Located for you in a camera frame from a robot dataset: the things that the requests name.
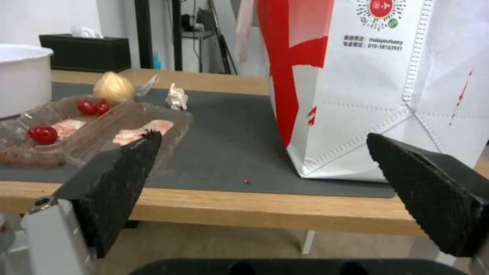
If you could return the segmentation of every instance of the floor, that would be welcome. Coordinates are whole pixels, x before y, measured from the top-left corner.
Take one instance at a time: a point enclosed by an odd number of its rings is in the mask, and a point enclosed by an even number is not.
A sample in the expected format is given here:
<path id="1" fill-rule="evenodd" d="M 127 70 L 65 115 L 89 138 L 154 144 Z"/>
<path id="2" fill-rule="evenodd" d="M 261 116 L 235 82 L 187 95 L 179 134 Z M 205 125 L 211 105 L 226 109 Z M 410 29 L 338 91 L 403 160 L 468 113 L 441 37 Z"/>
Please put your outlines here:
<path id="1" fill-rule="evenodd" d="M 310 255 L 303 256 L 302 235 L 298 230 L 144 222 L 124 229 L 97 268 L 99 274 L 127 274 L 166 258 L 404 258 L 413 241 L 406 236 L 317 232 Z"/>

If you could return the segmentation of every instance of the black pole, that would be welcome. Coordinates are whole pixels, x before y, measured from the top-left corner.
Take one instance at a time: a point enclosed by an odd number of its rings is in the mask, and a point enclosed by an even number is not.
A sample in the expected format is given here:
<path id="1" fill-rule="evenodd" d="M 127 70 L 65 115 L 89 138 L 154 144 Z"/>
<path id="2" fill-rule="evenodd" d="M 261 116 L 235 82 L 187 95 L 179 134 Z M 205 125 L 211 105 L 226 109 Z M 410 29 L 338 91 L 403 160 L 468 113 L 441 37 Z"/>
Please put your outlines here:
<path id="1" fill-rule="evenodd" d="M 172 0 L 173 10 L 173 57 L 175 70 L 182 70 L 182 30 L 180 27 L 180 0 Z"/>
<path id="2" fill-rule="evenodd" d="M 136 11 L 137 42 L 141 68 L 153 68 L 153 45 L 151 43 L 151 21 L 149 0 L 134 0 Z"/>

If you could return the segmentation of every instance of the onion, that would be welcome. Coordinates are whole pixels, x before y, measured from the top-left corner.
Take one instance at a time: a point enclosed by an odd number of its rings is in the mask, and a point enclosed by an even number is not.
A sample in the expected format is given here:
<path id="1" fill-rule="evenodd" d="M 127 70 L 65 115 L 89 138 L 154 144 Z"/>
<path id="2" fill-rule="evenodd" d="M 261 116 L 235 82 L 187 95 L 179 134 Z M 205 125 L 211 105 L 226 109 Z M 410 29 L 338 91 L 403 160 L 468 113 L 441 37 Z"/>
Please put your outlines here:
<path id="1" fill-rule="evenodd" d="M 93 87 L 93 96 L 105 99 L 114 106 L 127 100 L 134 100 L 136 91 L 125 77 L 111 71 L 104 73 Z"/>

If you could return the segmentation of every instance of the black gripper pad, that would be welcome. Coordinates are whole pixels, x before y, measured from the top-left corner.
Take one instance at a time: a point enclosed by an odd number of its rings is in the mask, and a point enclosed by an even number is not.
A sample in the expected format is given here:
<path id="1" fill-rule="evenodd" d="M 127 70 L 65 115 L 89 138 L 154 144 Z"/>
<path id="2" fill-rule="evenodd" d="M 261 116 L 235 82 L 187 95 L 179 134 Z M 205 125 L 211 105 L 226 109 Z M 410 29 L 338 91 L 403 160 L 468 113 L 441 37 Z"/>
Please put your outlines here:
<path id="1" fill-rule="evenodd" d="M 440 247 L 472 257 L 488 232 L 489 181 L 452 156 L 379 134 L 367 145 L 406 209 Z"/>
<path id="2" fill-rule="evenodd" d="M 71 201 L 89 247 L 104 257 L 141 194 L 161 144 L 161 134 L 98 154 L 54 196 Z"/>

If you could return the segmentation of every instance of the wooden table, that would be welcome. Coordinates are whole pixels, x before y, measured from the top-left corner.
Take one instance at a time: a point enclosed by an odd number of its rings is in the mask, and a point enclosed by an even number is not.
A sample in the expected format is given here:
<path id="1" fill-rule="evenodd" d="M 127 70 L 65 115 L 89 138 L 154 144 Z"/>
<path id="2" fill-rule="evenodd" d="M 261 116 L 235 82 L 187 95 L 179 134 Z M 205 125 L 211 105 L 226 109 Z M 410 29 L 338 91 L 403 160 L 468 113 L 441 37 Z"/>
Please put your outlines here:
<path id="1" fill-rule="evenodd" d="M 157 88 L 172 82 L 189 90 L 268 94 L 263 78 L 131 69 L 122 73 L 135 85 L 155 73 Z M 53 71 L 56 82 L 94 84 L 101 74 Z M 489 161 L 476 170 L 489 176 Z M 24 213 L 34 199 L 52 194 L 59 183 L 0 181 L 0 212 Z M 314 229 L 423 236 L 399 198 L 353 198 L 144 188 L 131 215 L 142 221 L 225 226 Z"/>

